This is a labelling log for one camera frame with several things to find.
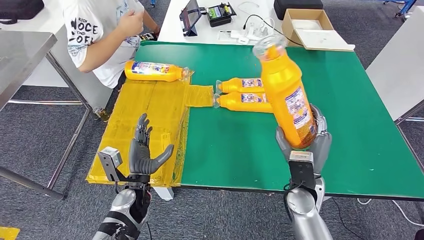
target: robotic thumb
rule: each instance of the robotic thumb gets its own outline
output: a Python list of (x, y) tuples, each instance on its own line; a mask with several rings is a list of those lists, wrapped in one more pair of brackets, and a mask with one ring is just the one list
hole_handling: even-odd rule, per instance
[(277, 140), (279, 149), (281, 149), (285, 160), (288, 161), (290, 157), (290, 152), (292, 151), (292, 147), (289, 142), (286, 140), (283, 129), (281, 127), (277, 127), (275, 131), (275, 139)]
[(172, 156), (173, 152), (174, 152), (174, 145), (173, 144), (169, 144), (165, 148), (165, 151), (162, 152), (162, 154), (160, 154), (159, 156), (157, 156), (153, 160), (153, 168), (154, 168), (154, 171), (153, 172), (156, 172), (156, 170), (158, 170), (168, 159), (170, 159), (170, 157)]

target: cardboard box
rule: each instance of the cardboard box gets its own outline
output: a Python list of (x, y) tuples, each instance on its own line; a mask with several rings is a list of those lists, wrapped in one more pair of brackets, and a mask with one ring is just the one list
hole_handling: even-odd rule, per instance
[[(282, 32), (308, 50), (353, 51), (355, 45), (347, 44), (334, 30), (329, 17), (322, 9), (292, 9), (285, 11)], [(289, 46), (299, 47), (288, 41)]]

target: white t-shirt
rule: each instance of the white t-shirt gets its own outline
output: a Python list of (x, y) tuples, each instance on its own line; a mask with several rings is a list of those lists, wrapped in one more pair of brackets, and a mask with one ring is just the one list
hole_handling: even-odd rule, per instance
[[(145, 8), (138, 0), (62, 0), (63, 18), (67, 30), (68, 52), (77, 68), (87, 55), (87, 47), (108, 36), (122, 15), (129, 10), (136, 13)], [(140, 37), (125, 39), (103, 65), (93, 70), (100, 82), (113, 89), (124, 70), (125, 62), (134, 58)]]

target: robotic arm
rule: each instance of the robotic arm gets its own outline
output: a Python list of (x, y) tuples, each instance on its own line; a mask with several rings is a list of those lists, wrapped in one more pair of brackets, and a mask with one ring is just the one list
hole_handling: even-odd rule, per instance
[(325, 193), (321, 170), (329, 155), (332, 136), (327, 132), (321, 111), (312, 104), (311, 108), (318, 131), (308, 151), (293, 150), (280, 127), (275, 133), (291, 174), (289, 188), (284, 189), (284, 203), (297, 240), (333, 240), (320, 216)]
[(142, 226), (147, 222), (152, 199), (150, 175), (156, 172), (174, 151), (174, 145), (170, 144), (157, 158), (150, 158), (149, 141), (152, 127), (147, 128), (148, 124), (147, 114), (144, 113), (138, 120), (134, 139), (130, 143), (128, 177), (117, 169), (122, 164), (117, 149), (106, 147), (97, 153), (107, 179), (116, 183), (127, 183), (125, 189), (117, 193), (93, 240), (136, 240)]
[[(332, 136), (327, 132), (327, 122), (320, 110), (311, 104), (317, 123), (317, 135), (308, 151), (292, 149), (280, 127), (275, 138), (290, 168), (290, 183), (284, 187), (284, 203), (297, 240), (333, 240), (319, 212), (324, 201), (325, 183), (321, 170), (327, 160)], [(150, 158), (149, 141), (152, 127), (143, 114), (138, 120), (135, 137), (129, 149), (129, 176), (117, 167), (122, 164), (117, 149), (106, 147), (98, 152), (109, 181), (127, 182), (117, 193), (103, 223), (93, 240), (136, 240), (147, 222), (150, 194), (150, 175), (158, 170), (172, 155), (174, 145), (169, 145), (155, 159)]]

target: floor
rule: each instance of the floor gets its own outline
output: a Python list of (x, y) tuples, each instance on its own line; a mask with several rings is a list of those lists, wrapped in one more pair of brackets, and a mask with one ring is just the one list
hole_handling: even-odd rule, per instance
[[(169, 0), (155, 8), (141, 1), (162, 23)], [(395, 3), (323, 0), (334, 28), (366, 68), (402, 25)], [(72, 100), (66, 88), (22, 87), (16, 99)], [(0, 112), (1, 165), (47, 184), (74, 129), (81, 106), (8, 104)], [(87, 184), (85, 177), (106, 124), (88, 119), (55, 186), (67, 198), (57, 201), (0, 178), (0, 226), (20, 228), (19, 240), (91, 239), (115, 197), (110, 185)], [(424, 126), (407, 122), (402, 129), (424, 160)], [(154, 240), (294, 239), (280, 194), (177, 188), (169, 202), (153, 194), (149, 220)], [(409, 218), (424, 223), (424, 203), (399, 201)], [(408, 223), (389, 200), (360, 205), (354, 198), (324, 202), (321, 216), (336, 240), (412, 240), (421, 227)], [(343, 227), (343, 223), (359, 237)], [(143, 230), (139, 239), (148, 239)]]

